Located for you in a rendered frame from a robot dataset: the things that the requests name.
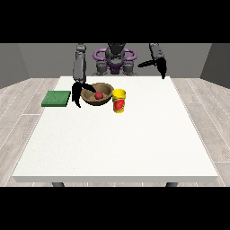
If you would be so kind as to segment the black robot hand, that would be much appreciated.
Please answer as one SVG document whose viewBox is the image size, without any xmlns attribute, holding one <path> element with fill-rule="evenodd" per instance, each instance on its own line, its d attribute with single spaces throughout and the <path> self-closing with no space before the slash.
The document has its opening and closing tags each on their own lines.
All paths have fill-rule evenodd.
<svg viewBox="0 0 230 230">
<path fill-rule="evenodd" d="M 145 67 L 145 66 L 155 66 L 158 72 L 161 74 L 161 77 L 165 79 L 166 72 L 167 72 L 167 65 L 164 57 L 148 60 L 138 65 L 138 67 Z"/>
<path fill-rule="evenodd" d="M 81 96 L 81 91 L 82 89 L 86 89 L 88 91 L 91 91 L 93 93 L 96 92 L 96 90 L 93 88 L 91 84 L 88 83 L 80 83 L 80 82 L 75 82 L 72 85 L 72 101 L 75 103 L 75 105 L 80 108 L 80 96 Z"/>
</svg>

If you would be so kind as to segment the brown wooden bowl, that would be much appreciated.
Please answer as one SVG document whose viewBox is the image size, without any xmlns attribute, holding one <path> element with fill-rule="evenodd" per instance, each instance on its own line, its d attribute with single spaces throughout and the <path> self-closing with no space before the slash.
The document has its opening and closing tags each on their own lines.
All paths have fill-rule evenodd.
<svg viewBox="0 0 230 230">
<path fill-rule="evenodd" d="M 114 88 L 110 84 L 96 83 L 93 84 L 93 88 L 95 93 L 86 89 L 81 92 L 81 97 L 86 103 L 92 106 L 101 106 L 111 99 Z"/>
</svg>

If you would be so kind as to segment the green square pad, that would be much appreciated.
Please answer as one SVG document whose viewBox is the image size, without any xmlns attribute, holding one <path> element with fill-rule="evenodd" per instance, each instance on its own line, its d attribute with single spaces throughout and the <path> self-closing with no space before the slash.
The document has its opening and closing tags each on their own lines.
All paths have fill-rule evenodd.
<svg viewBox="0 0 230 230">
<path fill-rule="evenodd" d="M 70 94 L 70 91 L 48 91 L 41 103 L 41 106 L 66 107 Z"/>
</svg>

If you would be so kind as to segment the yellow cup with melon print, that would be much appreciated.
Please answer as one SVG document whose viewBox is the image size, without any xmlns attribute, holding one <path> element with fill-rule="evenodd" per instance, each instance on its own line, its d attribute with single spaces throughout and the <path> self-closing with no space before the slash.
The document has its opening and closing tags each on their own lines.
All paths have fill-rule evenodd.
<svg viewBox="0 0 230 230">
<path fill-rule="evenodd" d="M 116 113 L 122 113 L 125 107 L 126 91 L 123 89 L 115 89 L 112 91 L 113 110 Z"/>
</svg>

